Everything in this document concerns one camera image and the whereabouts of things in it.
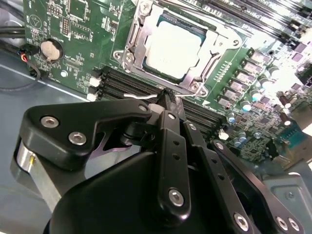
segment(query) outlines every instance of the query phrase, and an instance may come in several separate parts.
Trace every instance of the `red wire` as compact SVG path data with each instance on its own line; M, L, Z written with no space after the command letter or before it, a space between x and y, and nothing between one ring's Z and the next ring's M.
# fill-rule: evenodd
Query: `red wire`
M26 57L26 54L21 54L21 55L20 55L20 58L21 58L21 60L22 60L23 62L28 62L27 57Z

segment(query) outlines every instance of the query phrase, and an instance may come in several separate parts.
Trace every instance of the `black mechanical arm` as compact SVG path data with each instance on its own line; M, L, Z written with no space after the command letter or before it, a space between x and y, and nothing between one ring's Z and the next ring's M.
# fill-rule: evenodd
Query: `black mechanical arm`
M132 145L140 152L85 179L89 158ZM50 234L304 233L221 141L207 145L170 90L149 106L124 99L30 108L14 162L51 209Z

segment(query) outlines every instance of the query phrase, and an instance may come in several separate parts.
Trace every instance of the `electrolytic capacitor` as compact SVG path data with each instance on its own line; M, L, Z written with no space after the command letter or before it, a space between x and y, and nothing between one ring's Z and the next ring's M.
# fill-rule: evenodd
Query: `electrolytic capacitor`
M259 90L253 89L250 91L250 95L252 96L253 101L260 101L262 95L260 94Z
M280 113L279 117L281 118L285 126L289 126L292 123L285 113Z
M235 147L239 147L242 143L240 143L238 138L236 137L236 138L233 139L233 144L234 144Z
M240 103L240 106L242 107L243 111L246 111L246 112L250 111L252 109L252 106L251 106L250 102L248 102L248 101L242 101Z
M272 84L268 78L262 78L261 80L259 80L259 82L261 84L261 87L264 89L268 89Z
M245 140L247 140L246 133L245 132L240 132L238 134L238 140L239 140L240 143L243 143Z
M235 123L235 114L234 113L229 113L228 114L228 122L229 123Z
M292 106L285 96L280 96L279 101L285 106L285 108L290 108Z

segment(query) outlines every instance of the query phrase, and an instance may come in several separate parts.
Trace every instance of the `metal screw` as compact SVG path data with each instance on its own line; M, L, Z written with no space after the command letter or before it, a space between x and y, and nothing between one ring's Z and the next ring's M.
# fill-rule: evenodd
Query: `metal screw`
M277 221L277 223L278 223L278 225L283 229L283 230L285 230L285 231L287 231L288 230L288 226L287 226L287 224L285 223L285 221L281 218L281 217L276 217L276 221Z
M261 138L261 133L254 133L253 134L253 136L254 136L254 138L256 138L256 139L260 139Z
M68 139L74 145L83 145L87 142L87 138L83 133L80 132L72 132Z
M235 222L237 223L237 225L241 228L241 230L243 230L245 232L248 231L248 229L249 229L248 222L241 214L235 213L234 219L235 219Z
M294 194L293 194L292 192L288 192L288 193L286 194L286 198L288 198L288 199L293 199L293 198L294 198Z
M145 106L143 106L143 105L139 105L138 106L142 111L147 111L147 108L145 107Z
M220 143L216 143L216 146L220 149L220 150L223 150L223 145L221 145Z
M56 128L59 125L59 121L52 116L45 116L40 122L46 128Z
M183 206L184 198L178 190L171 189L169 191L169 199L175 206Z
M193 130L196 130L195 125L193 125L192 123L190 123L190 127L191 127Z
M142 15L147 15L148 13L150 13L151 8L152 8L151 3L148 2L148 1L144 1L144 2L142 2L141 5L140 5L140 13L141 13Z
M168 114L168 116L171 118L171 119L175 119L176 117L173 115L173 114Z
M288 220L296 231L300 231L298 224L292 218L288 218Z
M127 53L126 54L126 60L128 61L128 63L133 62L133 60L134 60L133 54Z
M191 89L192 89L192 90L197 90L197 89L198 89L198 85L197 85L197 84L193 84L193 85L191 86Z

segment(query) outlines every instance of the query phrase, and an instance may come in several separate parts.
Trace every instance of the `black cable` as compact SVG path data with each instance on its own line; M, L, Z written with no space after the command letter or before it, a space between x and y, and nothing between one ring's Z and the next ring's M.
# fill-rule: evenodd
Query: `black cable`
M25 38L25 33L2 33L0 32L0 38Z
M31 87L33 87L35 84L37 84L37 81L41 78L41 72L40 70L32 63L32 62L26 62L31 68L33 68L36 73L37 76L34 79L34 81L32 81L31 83L28 83L26 85L20 86L20 87L14 87L14 88L4 88L4 87L0 87L0 92L18 92L18 91L23 91L25 89L29 89Z
M24 21L23 13L18 9L16 9L15 7L8 4L7 2L5 2L4 0L0 0L0 8L9 12L11 15L15 16L19 20Z
M0 33L25 32L25 27L20 26L4 26L0 27Z

